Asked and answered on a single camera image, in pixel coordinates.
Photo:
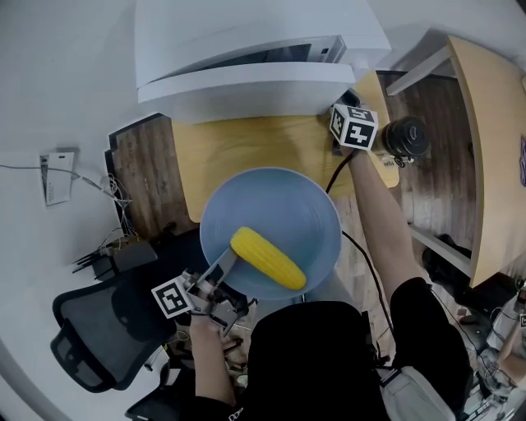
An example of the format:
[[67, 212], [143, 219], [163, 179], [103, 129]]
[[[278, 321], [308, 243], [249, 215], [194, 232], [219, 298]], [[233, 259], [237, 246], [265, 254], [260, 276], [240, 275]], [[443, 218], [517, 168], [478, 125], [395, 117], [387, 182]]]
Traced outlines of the black router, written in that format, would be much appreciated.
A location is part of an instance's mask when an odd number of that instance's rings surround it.
[[128, 242], [121, 238], [120, 241], [104, 245], [75, 261], [72, 273], [91, 268], [95, 280], [106, 281], [157, 260], [158, 255], [150, 243], [137, 239]]

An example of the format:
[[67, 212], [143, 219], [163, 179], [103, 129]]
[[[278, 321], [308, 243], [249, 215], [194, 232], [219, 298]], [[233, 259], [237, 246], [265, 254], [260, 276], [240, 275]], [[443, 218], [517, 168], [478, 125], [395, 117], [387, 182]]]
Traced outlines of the blue plate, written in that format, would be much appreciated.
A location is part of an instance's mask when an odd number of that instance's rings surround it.
[[237, 261], [225, 282], [249, 298], [285, 300], [305, 294], [331, 274], [339, 258], [341, 224], [332, 200], [317, 183], [292, 170], [247, 170], [214, 192], [200, 224], [201, 248], [209, 263], [219, 258], [241, 227], [274, 244], [307, 277], [305, 287], [294, 291]]

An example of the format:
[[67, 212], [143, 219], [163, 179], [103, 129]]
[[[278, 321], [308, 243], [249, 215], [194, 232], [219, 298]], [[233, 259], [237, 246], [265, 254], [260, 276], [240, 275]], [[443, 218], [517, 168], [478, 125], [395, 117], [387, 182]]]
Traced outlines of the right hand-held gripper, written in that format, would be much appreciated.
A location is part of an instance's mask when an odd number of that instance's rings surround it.
[[371, 150], [378, 127], [377, 112], [370, 110], [354, 90], [346, 91], [330, 108], [329, 130], [339, 146]]

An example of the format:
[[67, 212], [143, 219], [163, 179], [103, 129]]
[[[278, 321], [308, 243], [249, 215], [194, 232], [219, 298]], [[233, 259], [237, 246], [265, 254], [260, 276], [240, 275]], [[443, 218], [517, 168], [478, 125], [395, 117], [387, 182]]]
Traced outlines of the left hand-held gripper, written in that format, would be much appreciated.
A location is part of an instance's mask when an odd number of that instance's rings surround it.
[[203, 274], [185, 270], [176, 278], [154, 287], [151, 293], [167, 319], [183, 313], [207, 316], [221, 335], [249, 313], [250, 302], [230, 288], [224, 278], [232, 270], [238, 255], [227, 248]]

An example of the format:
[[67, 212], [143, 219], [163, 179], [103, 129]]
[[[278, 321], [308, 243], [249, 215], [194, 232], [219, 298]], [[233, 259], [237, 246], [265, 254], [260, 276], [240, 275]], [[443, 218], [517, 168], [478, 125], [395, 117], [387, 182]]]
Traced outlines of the gray sling bag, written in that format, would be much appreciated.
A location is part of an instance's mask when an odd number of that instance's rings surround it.
[[376, 371], [390, 421], [456, 421], [450, 407], [413, 367], [378, 368]]

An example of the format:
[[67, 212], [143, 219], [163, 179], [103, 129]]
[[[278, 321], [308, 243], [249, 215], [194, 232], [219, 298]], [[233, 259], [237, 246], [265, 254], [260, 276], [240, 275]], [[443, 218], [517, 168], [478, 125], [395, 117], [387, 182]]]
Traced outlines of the person's left forearm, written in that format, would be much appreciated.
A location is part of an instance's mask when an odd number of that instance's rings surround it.
[[196, 395], [235, 406], [219, 328], [207, 316], [192, 315], [190, 339], [196, 372]]

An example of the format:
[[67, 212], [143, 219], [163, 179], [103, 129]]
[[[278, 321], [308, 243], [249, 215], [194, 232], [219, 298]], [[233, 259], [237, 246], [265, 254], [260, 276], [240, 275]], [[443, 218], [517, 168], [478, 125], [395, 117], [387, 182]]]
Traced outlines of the dark water bottle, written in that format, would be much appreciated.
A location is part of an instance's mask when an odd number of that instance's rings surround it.
[[417, 117], [407, 116], [385, 125], [377, 134], [373, 152], [383, 160], [392, 160], [400, 168], [424, 156], [429, 149], [427, 128]]

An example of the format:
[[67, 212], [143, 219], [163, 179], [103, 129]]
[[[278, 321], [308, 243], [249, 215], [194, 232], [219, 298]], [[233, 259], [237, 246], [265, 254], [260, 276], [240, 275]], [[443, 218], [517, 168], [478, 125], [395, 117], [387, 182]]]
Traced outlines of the small wooden table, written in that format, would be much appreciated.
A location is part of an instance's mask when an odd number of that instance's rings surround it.
[[280, 167], [302, 173], [332, 197], [353, 193], [350, 172], [330, 179], [341, 162], [332, 150], [328, 115], [243, 118], [185, 125], [172, 122], [182, 190], [189, 217], [201, 221], [205, 205], [226, 180], [247, 169]]

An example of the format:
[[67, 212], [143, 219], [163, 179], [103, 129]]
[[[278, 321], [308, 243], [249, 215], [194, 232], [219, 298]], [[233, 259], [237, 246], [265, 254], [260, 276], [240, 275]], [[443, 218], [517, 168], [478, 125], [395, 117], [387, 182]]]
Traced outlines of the black bag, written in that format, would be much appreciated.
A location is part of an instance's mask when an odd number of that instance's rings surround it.
[[448, 234], [425, 234], [421, 243], [426, 245], [422, 263], [434, 282], [469, 285], [471, 250], [458, 245]]

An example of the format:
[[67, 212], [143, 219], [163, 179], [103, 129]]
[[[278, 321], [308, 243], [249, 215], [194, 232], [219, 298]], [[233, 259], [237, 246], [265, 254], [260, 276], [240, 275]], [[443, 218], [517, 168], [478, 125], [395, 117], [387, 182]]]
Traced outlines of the large wooden desk white legs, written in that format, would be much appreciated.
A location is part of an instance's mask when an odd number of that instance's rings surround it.
[[[450, 35], [445, 47], [388, 86], [387, 95], [397, 95], [446, 61], [459, 82], [473, 141], [476, 206], [469, 272], [475, 287], [526, 252], [526, 187], [519, 168], [526, 90], [520, 67]], [[410, 231], [420, 242], [429, 234], [415, 225]]]

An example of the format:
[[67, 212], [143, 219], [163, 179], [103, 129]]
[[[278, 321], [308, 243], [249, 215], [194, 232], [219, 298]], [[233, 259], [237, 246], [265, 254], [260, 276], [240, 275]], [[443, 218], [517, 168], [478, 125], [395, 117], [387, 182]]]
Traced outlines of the white microwave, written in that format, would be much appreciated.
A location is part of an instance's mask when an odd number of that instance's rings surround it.
[[137, 0], [139, 104], [181, 123], [324, 113], [390, 52], [367, 0]]

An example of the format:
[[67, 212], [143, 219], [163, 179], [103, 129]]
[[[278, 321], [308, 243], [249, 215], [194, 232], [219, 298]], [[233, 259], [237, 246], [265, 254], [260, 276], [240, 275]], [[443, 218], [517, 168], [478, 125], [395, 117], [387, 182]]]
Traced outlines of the white wall box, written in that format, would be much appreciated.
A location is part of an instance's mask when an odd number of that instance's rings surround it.
[[46, 206], [54, 206], [71, 199], [75, 153], [53, 152], [40, 156]]

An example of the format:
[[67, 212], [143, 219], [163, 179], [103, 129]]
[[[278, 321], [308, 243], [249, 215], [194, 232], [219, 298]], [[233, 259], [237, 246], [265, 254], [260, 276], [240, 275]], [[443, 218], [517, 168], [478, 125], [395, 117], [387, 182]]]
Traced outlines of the person's right forearm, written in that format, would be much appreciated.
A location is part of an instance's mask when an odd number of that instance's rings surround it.
[[352, 174], [362, 230], [385, 296], [391, 299], [404, 282], [421, 276], [408, 224], [368, 153], [353, 152]]

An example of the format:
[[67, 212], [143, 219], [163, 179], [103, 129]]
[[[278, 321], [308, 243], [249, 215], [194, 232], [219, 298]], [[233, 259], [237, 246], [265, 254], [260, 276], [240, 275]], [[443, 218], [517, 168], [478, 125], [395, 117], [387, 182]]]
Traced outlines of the yellow corn cob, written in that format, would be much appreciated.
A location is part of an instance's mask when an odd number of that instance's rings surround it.
[[230, 240], [230, 247], [244, 261], [287, 289], [300, 290], [307, 284], [307, 277], [297, 264], [253, 229], [239, 228]]

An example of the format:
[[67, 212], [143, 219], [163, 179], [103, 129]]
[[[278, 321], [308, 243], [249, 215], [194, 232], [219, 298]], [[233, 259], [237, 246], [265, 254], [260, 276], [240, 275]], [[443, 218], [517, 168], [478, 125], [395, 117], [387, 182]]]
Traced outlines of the black mesh office chair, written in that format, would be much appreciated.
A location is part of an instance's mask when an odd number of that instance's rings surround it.
[[135, 269], [53, 300], [60, 331], [50, 349], [75, 383], [91, 393], [124, 391], [176, 334], [152, 292], [164, 281]]
[[159, 385], [126, 412], [131, 421], [179, 421], [186, 403], [195, 396], [195, 370], [185, 365], [160, 370]]

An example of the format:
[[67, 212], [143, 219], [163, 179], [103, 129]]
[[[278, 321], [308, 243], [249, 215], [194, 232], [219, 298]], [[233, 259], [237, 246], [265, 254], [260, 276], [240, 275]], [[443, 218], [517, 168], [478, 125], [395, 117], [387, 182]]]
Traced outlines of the person's black shirt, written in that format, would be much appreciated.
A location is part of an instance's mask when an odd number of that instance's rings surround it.
[[[464, 409], [473, 370], [460, 333], [421, 278], [390, 300], [395, 368], [420, 372], [454, 413]], [[236, 405], [190, 401], [187, 421], [390, 421], [360, 312], [344, 302], [299, 303], [257, 322], [248, 385]]]

